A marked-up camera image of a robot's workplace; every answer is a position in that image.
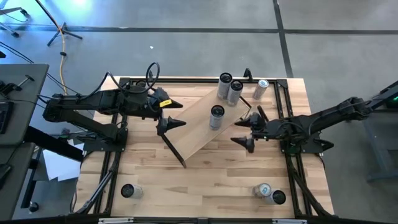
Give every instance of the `wooden plank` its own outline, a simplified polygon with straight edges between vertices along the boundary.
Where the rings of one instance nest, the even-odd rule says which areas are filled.
[[[217,130],[212,130],[209,125],[210,111],[214,105],[220,105],[225,110],[223,122]],[[171,129],[165,135],[181,157],[187,160],[248,111],[249,107],[241,100],[238,101],[236,106],[227,105],[226,100],[221,100],[217,97],[217,89],[214,88],[203,98],[197,98],[194,104],[174,117],[174,119],[187,122],[186,125]]]
[[[288,79],[288,84],[294,115],[310,114],[304,81],[298,78]],[[270,86],[260,100],[254,100],[251,95],[255,86],[245,84],[243,96],[253,108],[261,105],[270,119],[277,119],[273,87]],[[155,87],[164,88],[171,98],[184,105],[182,109],[164,110],[165,116],[172,115],[175,118],[198,99],[213,91],[216,83],[159,83]],[[103,88],[112,89],[115,85],[111,80],[106,80]],[[95,120],[110,123],[111,117],[95,113]],[[278,141],[256,141],[256,150],[249,154],[229,139],[247,136],[250,130],[230,126],[188,158],[188,168],[184,169],[163,140],[156,135],[156,124],[148,119],[143,121],[140,118],[128,118],[129,136],[119,165],[112,216],[294,217],[285,158],[280,152]],[[94,152],[84,161],[78,181],[75,210],[94,192],[103,155],[103,152]],[[303,154],[302,159],[308,188],[324,208],[333,213],[322,162],[311,154]],[[266,205],[252,197],[252,187],[262,182],[284,191],[286,203],[282,206]],[[144,198],[123,198],[120,190],[124,184],[140,185],[144,190]],[[109,185],[103,194],[101,210],[104,209],[108,189]],[[304,211],[300,189],[297,189],[297,195],[300,208]]]

